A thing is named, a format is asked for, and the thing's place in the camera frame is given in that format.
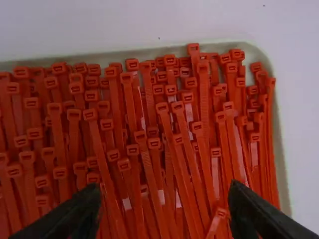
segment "white surface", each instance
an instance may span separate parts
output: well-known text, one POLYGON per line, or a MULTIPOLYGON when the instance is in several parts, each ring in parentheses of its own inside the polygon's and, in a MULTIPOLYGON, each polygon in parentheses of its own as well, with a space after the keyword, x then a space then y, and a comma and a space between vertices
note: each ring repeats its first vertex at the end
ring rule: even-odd
POLYGON ((292 216, 319 233, 318 8, 317 0, 2 0, 0 60, 255 41, 275 66, 292 216))

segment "bundle of cable ties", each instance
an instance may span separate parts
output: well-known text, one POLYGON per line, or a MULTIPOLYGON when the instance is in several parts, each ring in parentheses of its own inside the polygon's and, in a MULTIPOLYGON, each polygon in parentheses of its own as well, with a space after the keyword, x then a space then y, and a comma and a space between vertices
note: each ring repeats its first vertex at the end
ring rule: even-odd
POLYGON ((89 183, 103 193, 99 239, 232 238, 233 179, 279 208, 275 78, 244 59, 191 43, 185 56, 0 72, 0 238, 89 183))

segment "orange cable tie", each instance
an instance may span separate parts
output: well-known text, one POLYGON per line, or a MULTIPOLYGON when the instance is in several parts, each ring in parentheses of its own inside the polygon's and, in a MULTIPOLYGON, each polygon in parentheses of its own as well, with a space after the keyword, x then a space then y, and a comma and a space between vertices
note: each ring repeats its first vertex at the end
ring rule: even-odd
POLYGON ((130 144, 126 146, 127 156, 130 158, 132 171, 132 190, 134 195, 134 213, 137 225, 137 236, 141 239, 147 238, 146 228, 144 225, 143 205, 141 195, 139 158, 140 153, 138 144, 130 144))
POLYGON ((193 93, 193 119, 199 121, 199 110, 198 110, 198 92, 197 92, 197 79, 195 77, 185 78, 185 88, 191 90, 193 93))
POLYGON ((52 73, 57 78, 62 92, 62 100, 70 101, 72 96, 69 92, 69 73, 65 62, 56 62, 51 65, 52 73))
POLYGON ((150 149, 151 157, 152 157, 152 165, 154 176, 156 180, 156 185, 158 188, 159 200, 161 203, 162 210, 165 214, 165 217, 168 219, 168 229, 172 238, 179 238, 177 232, 176 222, 174 220, 174 213, 171 207, 167 204, 167 198, 164 194, 164 185, 162 181, 162 170, 160 165, 160 138, 151 137, 148 138, 148 148, 150 149))
POLYGON ((233 172, 232 172, 232 164, 230 159, 230 152, 228 146, 228 136, 226 129, 226 113, 224 111, 219 111, 215 113, 215 121, 218 124, 219 130, 219 143, 221 146, 222 152, 222 170, 223 174, 225 174, 226 182, 224 183, 226 188, 230 187, 231 181, 233 180, 233 172))
POLYGON ((44 111, 44 115, 47 115, 46 105, 50 103, 49 92, 44 84, 44 78, 46 76, 46 72, 43 67, 32 67, 31 68, 32 78, 35 81, 36 89, 39 93, 39 97, 41 99, 42 109, 44 111))
POLYGON ((136 117, 137 117, 137 124, 138 129, 146 130, 146 122, 148 122, 148 115, 145 112, 142 103, 142 96, 140 90, 140 80, 138 75, 138 70, 140 68, 138 59, 131 58, 125 60, 126 70, 128 72, 132 72, 133 74, 133 98, 134 98, 134 105, 136 109, 136 117))
POLYGON ((259 156, 258 156, 258 142, 260 141, 260 133, 252 132, 249 134, 249 151, 251 158, 252 178, 254 183, 255 192, 258 195, 261 194, 261 182, 260 182, 260 169, 259 169, 259 156))
POLYGON ((173 113, 176 114, 177 122, 182 136, 186 159, 191 173, 192 182, 196 193, 197 203, 200 210, 201 219, 204 227, 207 228, 209 224, 209 213, 206 206, 205 193, 203 184, 201 182, 200 174, 198 171, 197 163, 194 158, 194 152, 187 130, 187 123, 184 117, 184 104, 182 102, 175 102, 171 104, 173 113))
POLYGON ((242 146, 243 161, 245 165, 248 185, 249 185, 249 188, 251 188, 254 191, 253 178, 251 174, 252 165, 251 165, 251 159, 250 159, 249 150, 248 150, 247 138, 244 131, 244 126, 247 125, 247 121, 248 121, 247 116, 238 116, 236 119, 236 125, 239 131, 239 137, 240 137, 241 146, 242 146))
POLYGON ((147 104, 147 112, 149 122, 147 126, 156 126, 157 125, 157 117, 155 111, 155 103, 153 98, 153 90, 152 90, 152 82, 151 82, 151 63, 150 62, 141 62, 140 63, 140 72, 142 74, 143 82, 144 82, 144 90, 145 90, 145 98, 147 104))
POLYGON ((143 212, 145 217, 145 222, 148 227, 148 231, 151 239, 160 239, 160 233, 156 225, 156 221, 153 215, 153 210, 151 207, 151 202, 149 200, 149 189, 147 184, 141 186, 141 195, 143 201, 143 212))
POLYGON ((200 165, 203 171, 205 190, 207 193, 208 201, 209 201, 209 209, 212 212, 213 207, 216 203, 216 198, 214 195, 214 185, 213 180, 211 178, 211 160, 210 154, 207 153, 209 150, 207 149, 207 144, 205 143, 204 133, 203 133, 203 124, 202 122, 193 122, 191 124, 191 131, 196 136, 196 141, 198 144, 198 150, 200 155, 200 165))
POLYGON ((123 142, 123 125, 122 125, 122 113, 120 111, 119 103, 119 91, 117 85, 117 68, 107 67, 104 70, 105 77, 109 80, 112 114, 114 120, 114 132, 116 147, 119 149, 122 155, 125 154, 124 142, 123 142))
POLYGON ((259 156, 259 173, 261 184, 261 196, 269 201, 268 180, 267 180, 267 154, 266 154, 266 141, 265 141, 265 114, 255 113, 254 122, 259 126, 259 141, 258 141, 258 156, 259 156))
POLYGON ((111 214, 113 215, 113 218, 117 221, 116 228, 117 228, 118 235, 121 238, 128 239, 128 234, 125 228, 122 214, 121 214, 119 205, 117 204, 114 184, 111 179, 109 168, 108 168, 105 154, 103 151, 99 127, 97 124, 97 118, 98 118, 97 111, 94 108, 84 110, 83 118, 85 121, 89 122, 90 132, 93 139, 94 152, 98 158, 100 174, 102 176, 102 181, 105 184, 105 190, 107 193, 108 202, 110 202, 111 214))
POLYGON ((223 208, 217 208, 216 212, 211 220, 211 224, 205 239, 214 239, 221 221, 226 219, 227 211, 223 208))
POLYGON ((164 213, 161 208, 161 202, 158 195, 158 189, 156 185, 156 178, 154 175, 152 162, 150 158, 150 153, 147 146, 147 136, 145 131, 134 132, 134 137, 136 143, 139 145, 142 162, 144 166, 144 171, 146 179, 149 185, 149 190, 151 194, 151 199, 154 206, 155 217, 159 226, 160 235, 163 239, 169 238, 168 227, 164 219, 164 213))
POLYGON ((0 180, 3 191, 3 197, 8 211, 8 218, 12 233, 16 233, 22 229, 17 201, 15 199, 13 186, 10 178, 6 176, 5 167, 9 162, 8 153, 0 153, 0 180))
POLYGON ((157 113, 160 116, 160 119, 162 121, 163 124, 163 130, 167 139, 167 145, 171 154, 171 161, 173 164, 173 168, 174 168, 174 174, 175 174, 175 178, 177 181, 177 185, 178 185, 178 192, 180 194, 181 197, 181 201, 183 204, 183 208, 184 208, 184 212, 185 212, 185 217, 187 220, 187 224, 188 224, 188 230, 189 233, 191 235, 192 239, 196 239, 196 238, 200 238, 200 233, 199 233, 199 229, 197 228, 197 225, 194 221, 193 218, 193 214, 191 211, 191 206, 190 206, 190 201, 189 201, 189 197, 188 197, 188 191, 187 191, 187 186, 185 184, 186 182, 186 178, 184 178, 181 166, 180 166, 180 162, 177 158, 176 152, 175 152, 175 142, 174 142, 174 138, 173 138, 173 132, 172 129, 170 127, 170 119, 168 116, 168 105, 167 103, 158 103, 156 104, 156 110, 157 113))
POLYGON ((40 218, 40 213, 36 204, 35 196, 36 189, 34 185, 34 168, 35 153, 33 151, 24 151, 19 153, 20 163, 24 169, 24 188, 25 198, 28 209, 29 224, 35 222, 40 218))
POLYGON ((272 203, 275 207, 280 208, 280 201, 278 195, 277 177, 276 177, 276 166, 273 146, 273 100, 275 91, 276 78, 269 77, 266 82, 268 92, 268 108, 267 108, 267 136, 268 136, 268 151, 269 151, 269 180, 271 186, 272 203))
POLYGON ((56 76, 48 76, 44 78, 46 89, 51 92, 53 102, 62 103, 62 94, 59 88, 59 82, 56 76))
POLYGON ((175 147, 177 159, 179 160, 179 164, 181 166, 183 178, 186 179, 185 184, 186 184, 186 188, 187 188, 187 192, 188 192, 188 196, 189 196, 190 205, 192 206, 190 208, 191 213, 193 215, 196 227, 198 228, 198 230, 201 230, 199 233, 203 233, 203 231, 204 231, 203 226, 205 226, 205 225, 201 221, 199 208, 197 206, 196 198, 195 198, 195 194, 194 194, 193 184, 190 181, 190 175, 188 173, 188 168, 187 168, 187 165, 185 163, 185 157, 184 157, 184 152, 183 152, 183 148, 182 148, 183 139, 182 139, 182 136, 180 133, 174 134, 173 137, 174 137, 174 144, 175 144, 174 147, 175 147))
POLYGON ((228 137, 228 145, 229 145, 229 152, 231 156, 231 165, 234 179, 245 183, 245 175, 242 175, 242 170, 238 160, 238 153, 236 148, 236 138, 235 138, 235 125, 234 125, 234 103, 233 102, 225 102, 223 104, 223 108, 226 114, 226 127, 227 127, 227 137, 228 137))

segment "white tray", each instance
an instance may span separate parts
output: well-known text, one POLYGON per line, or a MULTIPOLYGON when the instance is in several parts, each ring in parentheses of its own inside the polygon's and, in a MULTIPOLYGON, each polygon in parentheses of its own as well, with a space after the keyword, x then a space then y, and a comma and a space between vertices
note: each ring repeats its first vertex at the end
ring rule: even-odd
MULTIPOLYGON (((246 59, 244 65, 247 67, 246 84, 247 86, 253 84, 253 75, 250 74, 249 65, 255 61, 261 61, 269 71, 270 75, 273 75, 273 66, 268 59, 267 55, 258 47, 253 44, 244 41, 216 41, 211 42, 199 42, 200 50, 202 52, 218 52, 224 53, 232 48, 240 48, 245 51, 246 59)), ((158 46, 158 47, 142 47, 140 49, 124 49, 116 50, 105 53, 75 55, 75 56, 58 56, 43 59, 30 59, 22 61, 9 61, 0 63, 0 71, 11 71, 16 65, 26 66, 50 66, 53 62, 66 61, 68 64, 73 65, 78 62, 97 63, 101 68, 107 67, 110 62, 121 62, 124 64, 124 60, 127 58, 138 58, 139 61, 155 59, 157 56, 163 56, 165 54, 175 54, 177 57, 186 56, 186 43, 177 43, 170 46, 158 46)), ((277 169, 277 182, 279 189, 279 196, 281 202, 282 211, 291 216, 291 207, 288 194, 287 172, 285 167, 285 158, 281 138, 281 129, 279 121, 279 109, 276 101, 276 94, 274 100, 274 150, 275 161, 277 169)))

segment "black object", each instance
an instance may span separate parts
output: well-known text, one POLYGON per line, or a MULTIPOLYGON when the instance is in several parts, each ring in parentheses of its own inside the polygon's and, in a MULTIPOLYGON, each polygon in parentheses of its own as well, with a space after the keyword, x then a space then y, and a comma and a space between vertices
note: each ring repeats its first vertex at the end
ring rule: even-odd
POLYGON ((319 239, 242 183, 233 180, 228 205, 234 239, 319 239))
POLYGON ((95 239, 100 206, 100 189, 96 184, 89 184, 9 239, 95 239))

